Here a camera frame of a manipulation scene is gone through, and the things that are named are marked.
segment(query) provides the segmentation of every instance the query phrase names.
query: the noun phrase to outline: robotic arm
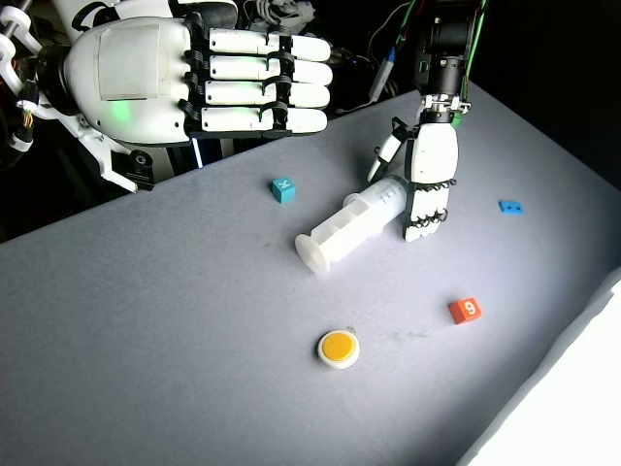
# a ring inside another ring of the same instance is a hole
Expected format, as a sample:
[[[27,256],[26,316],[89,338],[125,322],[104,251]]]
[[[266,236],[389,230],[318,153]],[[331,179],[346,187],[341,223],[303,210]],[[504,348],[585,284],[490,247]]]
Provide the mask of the robotic arm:
[[[231,0],[173,3],[94,2],[73,18],[82,33],[71,47],[45,48],[28,33],[30,2],[3,8],[0,20],[17,24],[15,37],[34,55],[14,70],[14,34],[0,35],[0,76],[30,124],[25,139],[32,141],[33,116],[58,119],[97,159],[104,179],[136,191],[152,186],[150,157],[124,143],[168,147],[326,127],[319,110],[330,100],[326,42],[278,26],[267,34],[211,27],[235,24]],[[82,23],[93,11],[89,29]]]
[[[421,91],[415,124],[393,118],[393,131],[377,153],[368,180],[388,170],[406,145],[408,201],[406,241],[435,233],[448,215],[448,189],[455,184],[457,134],[453,125],[470,109],[466,102],[474,38],[486,0],[430,0],[417,19],[414,80]]]

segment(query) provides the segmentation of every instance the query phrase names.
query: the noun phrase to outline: number on red cube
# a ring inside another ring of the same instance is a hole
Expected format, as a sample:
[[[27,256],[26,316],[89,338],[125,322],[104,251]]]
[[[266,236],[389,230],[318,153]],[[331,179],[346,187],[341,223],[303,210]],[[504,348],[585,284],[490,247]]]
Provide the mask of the number on red cube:
[[[482,316],[481,308],[474,298],[462,299],[451,304],[448,309],[455,323],[468,322]]]

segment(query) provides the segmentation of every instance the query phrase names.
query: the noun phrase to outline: blue block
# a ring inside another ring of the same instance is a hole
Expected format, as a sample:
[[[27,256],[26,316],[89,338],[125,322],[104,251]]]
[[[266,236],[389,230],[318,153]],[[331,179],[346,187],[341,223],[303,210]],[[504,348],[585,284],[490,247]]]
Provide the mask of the blue block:
[[[522,205],[517,201],[500,201],[498,205],[501,206],[501,211],[506,216],[521,216],[524,214]]]
[[[272,181],[272,194],[280,204],[295,199],[295,183],[290,178],[278,178]]]

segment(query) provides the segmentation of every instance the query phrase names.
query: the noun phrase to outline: gray table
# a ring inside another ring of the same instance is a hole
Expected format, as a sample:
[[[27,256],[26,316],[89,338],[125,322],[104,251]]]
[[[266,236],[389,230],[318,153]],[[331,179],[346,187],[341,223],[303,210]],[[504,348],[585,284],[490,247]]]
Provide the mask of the gray table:
[[[323,278],[293,239],[363,185],[416,94],[0,246],[0,464],[453,464],[621,263],[621,195],[472,101],[439,233],[407,244],[395,222]],[[484,316],[457,326],[468,296]],[[346,327],[361,356],[332,370],[315,345]]]

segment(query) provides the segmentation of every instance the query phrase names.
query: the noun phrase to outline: yellow and white button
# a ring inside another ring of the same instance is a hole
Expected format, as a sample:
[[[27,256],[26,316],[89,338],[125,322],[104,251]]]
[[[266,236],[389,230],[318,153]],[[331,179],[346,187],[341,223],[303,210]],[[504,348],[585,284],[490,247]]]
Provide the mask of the yellow and white button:
[[[358,360],[360,344],[356,336],[346,330],[326,333],[317,346],[319,358],[329,366],[345,369]]]

